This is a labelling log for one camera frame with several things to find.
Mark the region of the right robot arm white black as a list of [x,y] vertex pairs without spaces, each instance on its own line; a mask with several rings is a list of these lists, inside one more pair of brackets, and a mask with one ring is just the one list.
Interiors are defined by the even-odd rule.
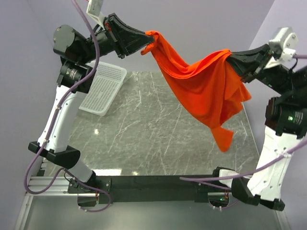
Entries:
[[213,171],[211,187],[222,191],[231,188],[232,195],[243,203],[282,211],[281,187],[295,147],[307,134],[307,68],[296,71],[282,65],[281,51],[268,45],[234,52],[228,63],[244,83],[258,80],[275,92],[265,112],[265,138],[257,164],[260,170],[251,178],[237,177],[223,167]]

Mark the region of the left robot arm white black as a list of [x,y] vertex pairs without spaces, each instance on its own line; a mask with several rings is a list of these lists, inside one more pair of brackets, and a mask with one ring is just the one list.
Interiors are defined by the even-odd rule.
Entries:
[[59,26],[53,35],[53,51],[62,66],[57,79],[56,97],[42,135],[28,149],[46,158],[79,180],[86,193],[95,189],[96,174],[80,159],[80,151],[69,146],[69,134],[78,109],[94,80],[99,58],[116,52],[124,58],[154,42],[154,37],[123,23],[116,14],[103,20],[89,38],[69,25]]

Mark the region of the orange t shirt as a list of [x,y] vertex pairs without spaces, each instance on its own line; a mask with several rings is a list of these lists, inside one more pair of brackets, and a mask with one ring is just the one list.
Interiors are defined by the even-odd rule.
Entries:
[[215,51],[189,65],[158,31],[147,31],[154,42],[141,51],[151,53],[166,82],[182,106],[212,132],[222,152],[229,150],[234,132],[223,123],[251,99],[239,75],[227,62],[229,49]]

